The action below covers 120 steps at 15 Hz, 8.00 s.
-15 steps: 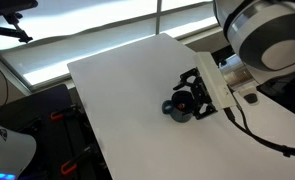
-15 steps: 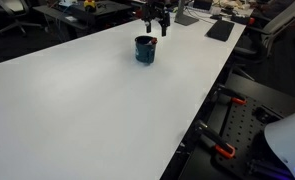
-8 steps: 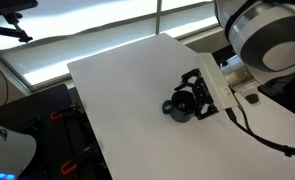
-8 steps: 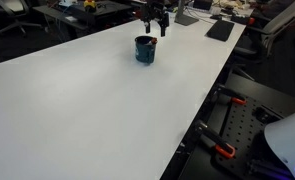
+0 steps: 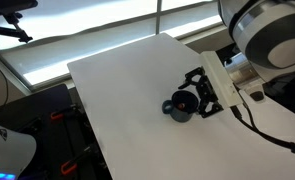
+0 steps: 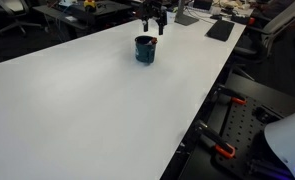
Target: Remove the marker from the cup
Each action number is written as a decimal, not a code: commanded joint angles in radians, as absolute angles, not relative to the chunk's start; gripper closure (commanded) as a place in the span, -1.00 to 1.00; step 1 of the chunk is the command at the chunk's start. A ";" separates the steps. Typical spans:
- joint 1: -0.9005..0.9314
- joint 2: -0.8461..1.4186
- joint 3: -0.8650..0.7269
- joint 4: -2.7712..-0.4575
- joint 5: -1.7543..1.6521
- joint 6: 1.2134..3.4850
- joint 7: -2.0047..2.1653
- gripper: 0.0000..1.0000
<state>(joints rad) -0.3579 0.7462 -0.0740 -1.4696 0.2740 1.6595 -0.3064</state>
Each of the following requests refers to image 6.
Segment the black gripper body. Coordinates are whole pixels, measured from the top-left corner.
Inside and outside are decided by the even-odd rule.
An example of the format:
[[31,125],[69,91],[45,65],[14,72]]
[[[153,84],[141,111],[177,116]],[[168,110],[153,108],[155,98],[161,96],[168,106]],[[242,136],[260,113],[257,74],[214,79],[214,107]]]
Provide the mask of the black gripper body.
[[166,21],[166,7],[162,5],[160,0],[144,0],[140,4],[140,18],[147,21],[154,18],[159,21]]

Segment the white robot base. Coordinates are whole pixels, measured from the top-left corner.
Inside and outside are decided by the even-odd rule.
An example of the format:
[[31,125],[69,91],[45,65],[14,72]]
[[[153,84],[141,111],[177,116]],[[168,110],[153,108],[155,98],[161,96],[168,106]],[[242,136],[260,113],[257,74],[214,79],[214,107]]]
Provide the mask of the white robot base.
[[267,144],[295,178],[295,113],[264,129]]

